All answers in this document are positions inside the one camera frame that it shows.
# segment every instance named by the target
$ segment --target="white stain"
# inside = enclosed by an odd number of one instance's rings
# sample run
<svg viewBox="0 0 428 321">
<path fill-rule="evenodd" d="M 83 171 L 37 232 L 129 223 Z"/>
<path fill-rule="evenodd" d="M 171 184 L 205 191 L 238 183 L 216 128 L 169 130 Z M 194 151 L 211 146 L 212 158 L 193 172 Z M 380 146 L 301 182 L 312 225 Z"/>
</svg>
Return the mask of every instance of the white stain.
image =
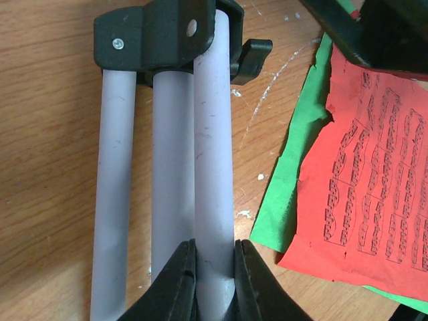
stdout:
<svg viewBox="0 0 428 321">
<path fill-rule="evenodd" d="M 242 97 L 241 93 L 236 89 L 232 89 L 232 94 L 234 94 L 236 97 Z"/>
<path fill-rule="evenodd" d="M 240 211 L 237 216 L 245 216 L 248 219 L 251 219 L 251 215 L 249 214 L 249 211 Z"/>
</svg>

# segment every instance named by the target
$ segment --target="screw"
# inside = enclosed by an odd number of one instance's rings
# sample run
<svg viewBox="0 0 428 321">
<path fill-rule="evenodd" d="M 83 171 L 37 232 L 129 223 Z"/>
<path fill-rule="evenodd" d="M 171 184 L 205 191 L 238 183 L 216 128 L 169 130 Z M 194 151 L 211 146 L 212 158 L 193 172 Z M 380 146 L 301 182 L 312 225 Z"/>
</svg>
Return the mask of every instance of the screw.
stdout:
<svg viewBox="0 0 428 321">
<path fill-rule="evenodd" d="M 190 20 L 187 25 L 187 37 L 193 37 L 198 29 L 198 22 L 194 19 Z"/>
<path fill-rule="evenodd" d="M 120 38 L 116 38 L 115 40 L 113 40 L 112 44 L 114 49 L 116 50 L 122 50 L 123 47 L 125 46 L 125 43 Z"/>
</svg>

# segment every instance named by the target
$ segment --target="hole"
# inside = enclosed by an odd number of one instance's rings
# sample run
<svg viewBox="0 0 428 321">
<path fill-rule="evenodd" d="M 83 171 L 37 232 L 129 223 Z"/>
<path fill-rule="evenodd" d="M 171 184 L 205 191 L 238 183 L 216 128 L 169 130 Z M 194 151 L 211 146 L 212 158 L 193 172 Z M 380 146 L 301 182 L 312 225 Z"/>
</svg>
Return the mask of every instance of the hole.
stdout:
<svg viewBox="0 0 428 321">
<path fill-rule="evenodd" d="M 193 37 L 198 30 L 198 22 L 194 19 L 190 20 L 187 25 L 187 37 Z"/>
</svg>

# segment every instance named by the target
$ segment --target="table surface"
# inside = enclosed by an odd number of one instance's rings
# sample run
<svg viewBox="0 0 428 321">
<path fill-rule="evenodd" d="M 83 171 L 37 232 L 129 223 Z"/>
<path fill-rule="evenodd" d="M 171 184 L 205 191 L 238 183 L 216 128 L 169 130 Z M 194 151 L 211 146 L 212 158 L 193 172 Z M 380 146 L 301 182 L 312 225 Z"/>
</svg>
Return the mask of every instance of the table surface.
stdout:
<svg viewBox="0 0 428 321">
<path fill-rule="evenodd" d="M 238 1 L 244 39 L 274 42 L 260 77 L 232 94 L 235 235 L 248 238 L 322 33 L 298 0 Z M 0 320 L 88 320 L 101 103 L 92 22 L 142 3 L 0 3 Z M 150 284 L 151 102 L 152 90 L 138 88 L 128 305 Z M 397 307 L 362 287 L 282 269 L 274 251 L 257 249 L 316 321 L 388 320 Z"/>
</svg>

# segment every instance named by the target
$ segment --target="scratch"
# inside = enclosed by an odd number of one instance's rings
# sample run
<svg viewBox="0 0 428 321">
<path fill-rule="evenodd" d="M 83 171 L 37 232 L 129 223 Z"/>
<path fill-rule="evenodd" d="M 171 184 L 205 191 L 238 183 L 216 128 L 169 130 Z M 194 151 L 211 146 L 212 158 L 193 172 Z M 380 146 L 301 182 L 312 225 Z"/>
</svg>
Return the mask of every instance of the scratch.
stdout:
<svg viewBox="0 0 428 321">
<path fill-rule="evenodd" d="M 246 100 L 244 97 L 242 97 L 242 100 L 245 102 L 245 104 L 247 105 L 248 109 L 250 109 L 250 110 L 251 110 L 251 107 L 249 106 L 249 104 L 248 104 L 247 100 Z"/>
<path fill-rule="evenodd" d="M 254 4 L 253 1 L 250 1 L 251 5 L 253 6 L 253 8 L 257 11 L 257 13 L 259 14 L 260 17 L 263 17 L 263 14 L 260 12 L 259 8 L 257 8 L 257 6 Z"/>
<path fill-rule="evenodd" d="M 290 62 L 292 62 L 294 60 L 294 58 L 296 58 L 298 56 L 298 54 L 300 54 L 300 52 L 302 52 L 303 50 L 305 50 L 307 47 L 309 47 L 313 43 L 319 43 L 320 41 L 321 41 L 320 38 L 313 39 L 313 40 L 311 40 L 310 43 L 307 43 L 306 45 L 304 45 L 303 47 L 301 47 L 300 49 L 298 49 L 297 51 L 295 51 L 293 53 L 293 55 L 287 60 L 287 62 L 281 67 L 281 69 L 278 70 L 278 72 L 276 74 L 274 74 L 271 82 L 266 87 L 263 95 L 261 95 L 261 98 L 259 99 L 259 102 L 257 103 L 257 106 L 254 109 L 253 115 L 251 116 L 251 119 L 249 120 L 247 129 L 245 129 L 245 133 L 244 133 L 244 135 L 242 137 L 241 144 L 239 145 L 238 152 L 241 151 L 243 143 L 245 141 L 245 138 L 246 138 L 249 130 L 251 129 L 251 125 L 253 124 L 254 118 L 257 116 L 261 105 L 263 104 L 264 100 L 267 98 L 267 96 L 268 96 L 268 94 L 269 94 L 272 86 L 275 84 L 276 80 L 279 78 L 279 76 L 282 74 L 282 72 L 288 67 L 288 65 L 290 64 Z"/>
</svg>

